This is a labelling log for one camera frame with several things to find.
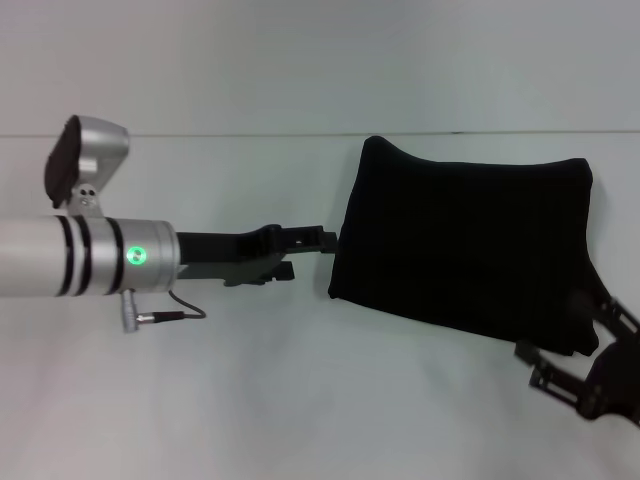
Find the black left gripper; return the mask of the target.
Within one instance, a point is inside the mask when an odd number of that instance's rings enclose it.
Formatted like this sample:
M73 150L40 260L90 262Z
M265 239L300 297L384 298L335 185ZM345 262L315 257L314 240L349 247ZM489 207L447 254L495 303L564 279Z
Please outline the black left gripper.
M322 226L267 225L241 234L177 233L180 280L222 280L226 287L295 279L287 254L335 254L338 237Z

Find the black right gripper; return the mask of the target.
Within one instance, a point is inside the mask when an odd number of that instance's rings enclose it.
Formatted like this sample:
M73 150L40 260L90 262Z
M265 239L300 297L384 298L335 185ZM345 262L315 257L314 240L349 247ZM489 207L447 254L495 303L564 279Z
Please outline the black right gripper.
M638 318L614 297L597 304L584 292L572 296L572 312L601 324L619 341L597 356L585 380L552 364L532 344L519 341L514 355L532 368L529 386L576 408L587 420L614 415L638 425Z

